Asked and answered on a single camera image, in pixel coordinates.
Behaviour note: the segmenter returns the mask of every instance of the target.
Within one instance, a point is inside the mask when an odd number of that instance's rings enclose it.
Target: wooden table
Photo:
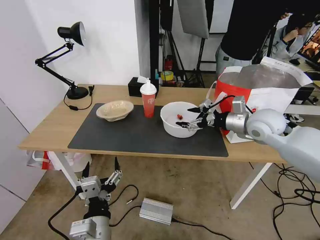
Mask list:
[[[199,105],[205,99],[207,91],[208,89],[203,88],[161,87],[155,100],[155,104],[163,106],[169,102],[186,101]],[[80,128],[94,104],[107,103],[114,100],[128,100],[133,104],[142,105],[141,98],[129,96],[127,86],[96,85],[93,93],[93,102],[90,108],[86,110],[72,111],[62,101],[19,145],[19,148],[26,150],[49,151],[50,160],[52,160],[53,164],[61,167],[61,170],[74,188],[76,188],[79,183],[62,152],[257,162],[258,164],[255,165],[255,169],[252,171],[251,175],[231,200],[230,205],[232,209],[235,209],[239,205],[272,163],[285,163],[279,154],[269,146],[260,145],[255,142],[230,144],[225,137],[224,142],[229,153],[228,157],[69,149],[68,145],[70,141]],[[90,97],[87,96],[81,100],[67,99],[66,102],[82,108],[90,104]]]

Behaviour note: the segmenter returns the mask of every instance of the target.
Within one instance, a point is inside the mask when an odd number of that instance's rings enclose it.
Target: plastic cup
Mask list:
[[[144,116],[147,118],[152,118],[154,115],[154,99],[156,98],[156,87],[151,84],[149,78],[147,82],[143,84],[140,88]]]
[[[144,116],[147,118],[152,118],[154,115],[154,99],[156,97],[156,94],[152,94],[152,95],[141,94],[141,95],[142,95]]]

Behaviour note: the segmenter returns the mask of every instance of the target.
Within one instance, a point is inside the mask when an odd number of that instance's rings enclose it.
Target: shoe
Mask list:
[[[301,123],[304,122],[304,118],[300,117],[299,114],[289,114],[289,120],[291,122],[295,122],[295,123]]]

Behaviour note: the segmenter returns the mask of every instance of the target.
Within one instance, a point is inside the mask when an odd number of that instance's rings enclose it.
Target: black desk mat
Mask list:
[[[176,138],[163,128],[162,106],[155,106],[153,118],[146,118],[143,106],[135,105],[125,118],[108,122],[96,116],[103,103],[93,106],[68,148],[101,151],[179,154],[227,157],[219,130],[207,127],[189,138]]]

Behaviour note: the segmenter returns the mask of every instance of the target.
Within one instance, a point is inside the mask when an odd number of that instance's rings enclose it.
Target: beige bowl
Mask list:
[[[114,101],[103,104],[96,111],[99,118],[103,118],[109,122],[124,119],[133,110],[133,104],[129,101]]]

